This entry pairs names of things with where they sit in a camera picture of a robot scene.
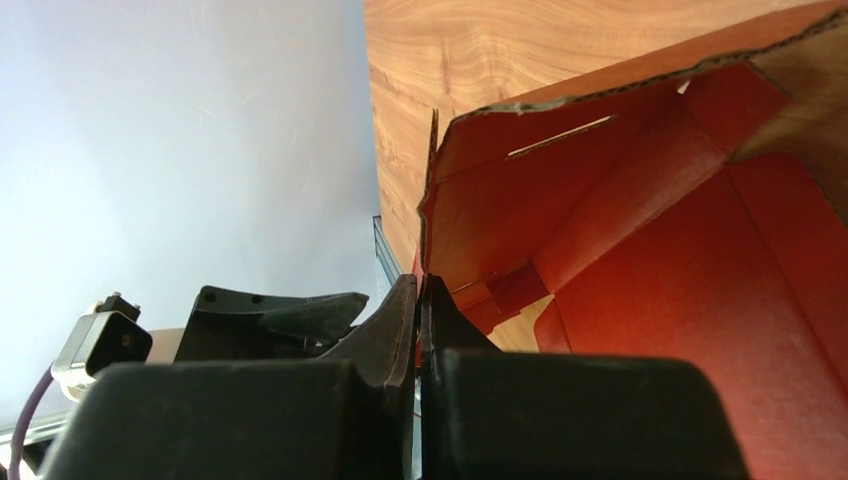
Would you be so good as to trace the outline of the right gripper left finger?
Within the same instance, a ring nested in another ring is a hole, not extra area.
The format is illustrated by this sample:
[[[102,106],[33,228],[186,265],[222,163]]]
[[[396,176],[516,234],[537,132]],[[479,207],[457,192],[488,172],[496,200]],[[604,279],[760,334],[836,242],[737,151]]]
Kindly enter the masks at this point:
[[[313,359],[109,367],[48,479],[408,479],[416,279]]]

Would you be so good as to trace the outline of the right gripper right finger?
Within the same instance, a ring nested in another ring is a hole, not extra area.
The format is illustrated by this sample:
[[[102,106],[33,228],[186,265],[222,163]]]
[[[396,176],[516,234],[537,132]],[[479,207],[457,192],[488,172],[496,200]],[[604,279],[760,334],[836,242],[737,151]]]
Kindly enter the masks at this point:
[[[745,479],[718,393],[673,358],[509,353],[420,293],[427,479]]]

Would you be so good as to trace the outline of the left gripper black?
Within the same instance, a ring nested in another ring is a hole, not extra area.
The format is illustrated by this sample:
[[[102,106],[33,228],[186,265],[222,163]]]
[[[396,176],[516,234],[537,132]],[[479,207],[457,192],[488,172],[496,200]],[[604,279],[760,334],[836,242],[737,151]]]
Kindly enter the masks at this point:
[[[306,339],[342,339],[368,300],[358,292],[281,297],[204,286],[175,360],[308,359]]]

